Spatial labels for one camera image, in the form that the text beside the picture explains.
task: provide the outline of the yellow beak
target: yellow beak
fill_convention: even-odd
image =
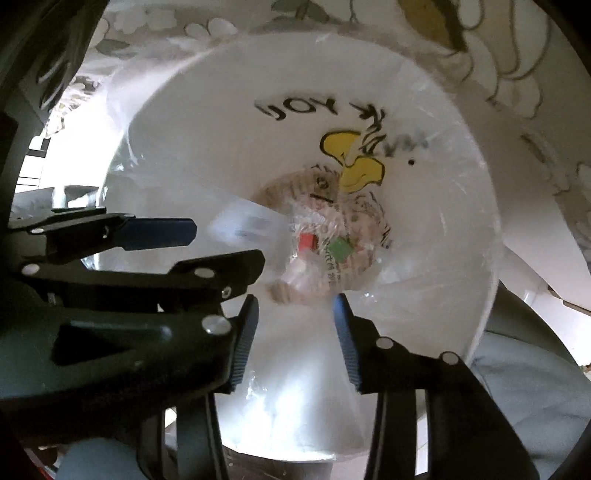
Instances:
[[[345,193],[358,192],[370,183],[381,185],[386,172],[383,163],[367,155],[356,157],[352,165],[346,164],[349,150],[359,136],[359,132],[343,130],[327,133],[320,140],[320,150],[343,166],[339,190]]]

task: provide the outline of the plastic wrap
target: plastic wrap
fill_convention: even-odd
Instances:
[[[265,252],[245,378],[217,398],[222,440],[238,452],[317,461],[369,449],[375,398],[349,383],[337,291],[415,353],[468,359],[478,342],[496,291],[492,184],[453,80],[401,32],[279,19],[213,43],[164,40],[96,100],[121,140],[99,203],[199,228],[188,247],[109,251],[98,268],[164,273]],[[241,219],[259,207],[280,215],[276,229]],[[323,258],[335,241],[350,273],[339,278]]]

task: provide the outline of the gray cloth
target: gray cloth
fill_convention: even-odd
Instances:
[[[548,324],[502,283],[499,283],[486,331],[539,346],[578,366]]]
[[[472,371],[548,479],[591,419],[591,382],[566,359],[535,345],[484,334]]]

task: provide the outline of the floral pattern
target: floral pattern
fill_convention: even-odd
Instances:
[[[197,40],[205,45],[211,39],[238,32],[233,23],[223,18],[202,19],[198,12],[184,11],[185,23],[180,24],[177,14],[176,10],[163,7],[106,12],[90,39],[82,67],[51,111],[43,135],[48,138],[64,129],[66,115],[90,99],[105,79],[133,58],[146,38],[166,38],[182,48],[192,46],[186,41]]]
[[[521,139],[538,160],[591,269],[591,160],[581,158],[582,152],[591,151],[591,135],[582,131],[580,120],[569,118],[573,108],[588,112],[591,100],[582,105],[586,97],[581,95],[581,102],[573,97],[570,106],[562,106],[561,86],[544,87],[542,72],[551,64],[548,57],[561,32],[533,0],[242,0],[218,9],[195,0],[190,8],[152,5],[107,11],[82,68],[52,111],[45,135],[61,130],[65,115],[89,99],[147,41],[167,38],[181,48],[191,42],[206,45],[236,34],[236,25],[254,28],[277,18],[418,34],[449,75],[479,83],[488,101],[522,119]],[[556,62],[556,47],[553,54]],[[546,70],[545,75],[553,72]],[[563,109],[560,125],[549,113],[552,104],[554,114]],[[588,137],[589,144],[573,152],[569,130]]]

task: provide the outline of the metal screw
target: metal screw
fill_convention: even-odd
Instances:
[[[448,365],[457,365],[457,363],[460,361],[460,357],[458,357],[453,352],[443,352],[441,360],[443,360]]]
[[[211,268],[196,268],[193,273],[201,278],[213,278],[216,273]]]
[[[375,341],[375,346],[383,350],[389,350],[394,346],[394,340],[388,337],[380,337]]]
[[[36,263],[29,263],[28,265],[25,265],[22,268],[21,273],[27,277],[30,277],[32,275],[35,275],[39,270],[41,270],[41,267],[39,265],[37,265]]]
[[[222,298],[224,300],[229,299],[230,295],[232,295],[232,288],[230,286],[224,287],[222,290]]]
[[[207,315],[201,321],[201,326],[210,335],[226,335],[232,330],[232,324],[219,315]]]

